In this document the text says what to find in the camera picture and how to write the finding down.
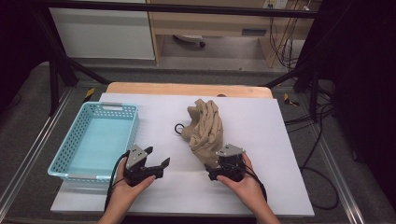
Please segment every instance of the plastic basket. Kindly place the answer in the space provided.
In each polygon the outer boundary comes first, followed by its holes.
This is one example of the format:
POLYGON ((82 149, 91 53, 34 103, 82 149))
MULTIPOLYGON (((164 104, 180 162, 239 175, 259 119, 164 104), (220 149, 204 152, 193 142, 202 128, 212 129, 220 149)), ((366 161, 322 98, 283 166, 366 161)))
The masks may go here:
POLYGON ((117 159, 132 147, 138 123, 137 105, 85 103, 48 174, 67 180, 108 182, 117 159))

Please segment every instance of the human hand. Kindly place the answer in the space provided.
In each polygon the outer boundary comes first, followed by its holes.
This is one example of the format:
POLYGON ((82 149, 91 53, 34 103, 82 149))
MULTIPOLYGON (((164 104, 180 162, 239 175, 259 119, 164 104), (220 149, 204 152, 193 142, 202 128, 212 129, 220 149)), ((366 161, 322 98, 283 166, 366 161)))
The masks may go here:
MULTIPOLYGON (((251 168, 250 172, 253 173, 253 166, 248 155, 243 153, 242 158, 245 165, 251 168)), ((217 179, 238 196, 239 200, 250 209, 259 223, 279 223, 279 220, 262 195, 260 184, 251 175, 245 174, 244 178, 239 182, 235 182, 224 175, 218 175, 217 179)))
POLYGON ((155 175, 152 175, 134 187, 129 186, 123 178, 125 163, 126 159, 123 158, 117 170, 116 181, 107 210, 98 223, 121 223, 137 196, 148 188, 155 179, 155 175))

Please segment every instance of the white table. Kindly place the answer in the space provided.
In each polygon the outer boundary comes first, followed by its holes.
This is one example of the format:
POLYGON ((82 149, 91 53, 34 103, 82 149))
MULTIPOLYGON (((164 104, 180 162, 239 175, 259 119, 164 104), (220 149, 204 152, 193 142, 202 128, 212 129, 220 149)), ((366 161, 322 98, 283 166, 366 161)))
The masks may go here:
MULTIPOLYGON (((187 106, 202 98, 219 106, 224 144, 242 147, 267 190, 268 203, 279 217, 312 217, 304 182, 275 99, 104 93, 102 102, 139 105, 135 143, 154 147, 147 166, 170 157, 164 176, 135 201, 131 214, 145 216, 252 216, 238 198, 218 181, 174 131, 191 121, 187 106)), ((60 213, 103 212, 107 184, 64 181, 51 207, 60 213)))

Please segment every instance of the beige cloth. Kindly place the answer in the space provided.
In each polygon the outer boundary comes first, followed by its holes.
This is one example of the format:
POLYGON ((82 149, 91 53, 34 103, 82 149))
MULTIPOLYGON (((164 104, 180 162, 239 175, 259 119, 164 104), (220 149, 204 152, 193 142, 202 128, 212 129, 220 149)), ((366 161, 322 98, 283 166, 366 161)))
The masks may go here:
POLYGON ((195 101, 196 106, 189 106, 187 111, 191 124, 183 128, 181 136, 189 143, 192 153, 202 164, 212 168, 218 166, 216 152, 223 145, 223 127, 219 108, 213 101, 205 103, 202 99, 195 101))

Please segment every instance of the finger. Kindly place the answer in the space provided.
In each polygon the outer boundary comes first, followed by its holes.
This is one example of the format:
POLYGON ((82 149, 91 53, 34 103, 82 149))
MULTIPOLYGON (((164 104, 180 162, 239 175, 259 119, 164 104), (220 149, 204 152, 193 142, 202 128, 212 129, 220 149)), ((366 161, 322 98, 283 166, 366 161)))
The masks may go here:
POLYGON ((218 175, 216 179, 221 182, 223 185, 227 186, 228 188, 234 190, 235 188, 235 182, 228 178, 227 176, 224 175, 218 175))
POLYGON ((123 179, 125 163, 126 163, 126 157, 122 158, 122 160, 120 161, 119 168, 117 170, 116 182, 123 179))
POLYGON ((140 182, 138 185, 134 186, 134 189, 138 191, 138 193, 141 193, 143 190, 148 188, 152 182, 155 180, 155 175, 151 175, 144 179, 142 182, 140 182))
POLYGON ((244 152, 242 154, 242 158, 244 159, 245 165, 253 169, 253 165, 251 164, 251 160, 248 158, 248 154, 244 152))

